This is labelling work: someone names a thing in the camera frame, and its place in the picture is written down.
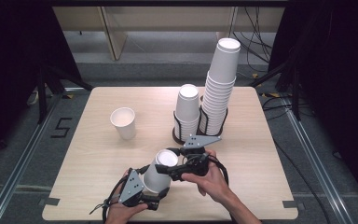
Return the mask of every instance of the forearm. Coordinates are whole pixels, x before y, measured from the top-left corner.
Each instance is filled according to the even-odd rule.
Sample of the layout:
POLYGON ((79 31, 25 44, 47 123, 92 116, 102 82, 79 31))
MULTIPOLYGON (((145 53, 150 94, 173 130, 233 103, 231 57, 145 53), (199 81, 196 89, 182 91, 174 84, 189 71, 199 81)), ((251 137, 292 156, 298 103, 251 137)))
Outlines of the forearm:
POLYGON ((241 202, 236 194, 231 192, 222 205, 235 218, 238 224, 259 224, 260 220, 241 202))

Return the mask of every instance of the wooden table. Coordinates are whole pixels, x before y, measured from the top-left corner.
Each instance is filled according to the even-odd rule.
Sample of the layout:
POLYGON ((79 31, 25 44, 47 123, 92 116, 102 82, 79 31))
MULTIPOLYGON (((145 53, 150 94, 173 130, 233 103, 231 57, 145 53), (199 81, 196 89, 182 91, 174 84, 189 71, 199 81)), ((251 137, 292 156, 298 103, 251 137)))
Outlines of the wooden table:
MULTIPOLYGON (((172 139, 179 87, 112 87, 92 91, 49 195, 57 205, 45 206, 46 220, 100 220, 102 210, 89 212, 109 195, 128 168, 149 164, 166 147, 180 147, 172 139), (136 113, 135 138, 122 140, 110 114, 127 106, 136 113)), ((269 126, 250 87, 235 87, 228 105, 222 140, 207 146, 227 167, 231 188, 260 219, 294 219, 293 201, 269 126)), ((158 208, 132 220, 228 220, 227 210, 196 185, 175 181, 158 208)))

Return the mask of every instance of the person's left hand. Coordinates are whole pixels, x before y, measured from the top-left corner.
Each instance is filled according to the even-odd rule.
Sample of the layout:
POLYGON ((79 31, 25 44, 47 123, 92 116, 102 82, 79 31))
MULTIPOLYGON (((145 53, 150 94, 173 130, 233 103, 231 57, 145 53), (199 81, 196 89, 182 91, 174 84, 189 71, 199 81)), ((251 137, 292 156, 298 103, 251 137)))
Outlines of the person's left hand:
MULTIPOLYGON (((119 194, 121 190, 121 185, 117 188, 117 191, 114 194, 119 194)), ((146 203, 138 204, 134 207, 127 207, 122 203, 117 203, 118 198, 112 199, 113 203, 109 207, 109 213, 107 215, 106 224, 125 224, 130 218, 145 209, 147 209, 146 203)))

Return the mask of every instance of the stack of paper cups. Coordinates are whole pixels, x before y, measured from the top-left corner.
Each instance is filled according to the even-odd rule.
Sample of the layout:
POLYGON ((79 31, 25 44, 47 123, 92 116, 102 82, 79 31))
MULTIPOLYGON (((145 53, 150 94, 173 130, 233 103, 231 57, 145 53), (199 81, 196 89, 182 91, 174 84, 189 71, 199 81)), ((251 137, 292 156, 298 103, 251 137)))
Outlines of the stack of paper cups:
POLYGON ((216 46, 205 82, 200 130, 207 135, 219 134, 227 115, 227 105, 234 87, 241 44, 222 38, 216 46))
POLYGON ((186 141, 191 134, 196 134, 200 120, 199 89, 185 84, 179 90, 176 110, 174 112, 174 134, 180 141, 186 141))

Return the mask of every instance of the human hand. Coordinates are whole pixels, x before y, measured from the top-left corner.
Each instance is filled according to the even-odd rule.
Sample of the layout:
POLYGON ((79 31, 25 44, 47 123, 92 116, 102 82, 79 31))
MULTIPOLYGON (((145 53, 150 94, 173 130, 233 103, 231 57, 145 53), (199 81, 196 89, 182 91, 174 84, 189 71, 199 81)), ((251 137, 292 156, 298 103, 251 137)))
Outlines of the human hand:
MULTIPOLYGON (((115 191, 115 195, 120 193, 122 184, 115 191)), ((109 213, 107 215, 106 224, 125 224, 127 223, 132 216, 137 213, 140 213, 147 209, 146 203, 138 204, 134 207, 127 207, 122 203, 118 203, 118 197, 112 199, 112 205, 109 207, 109 213)))
MULTIPOLYGON (((206 152, 216 157, 215 151, 206 149, 206 152)), ((225 203, 227 196, 233 193, 216 164, 210 161, 208 168, 209 171, 205 176, 184 173, 182 179, 197 184, 202 196, 209 194, 215 202, 225 203)))

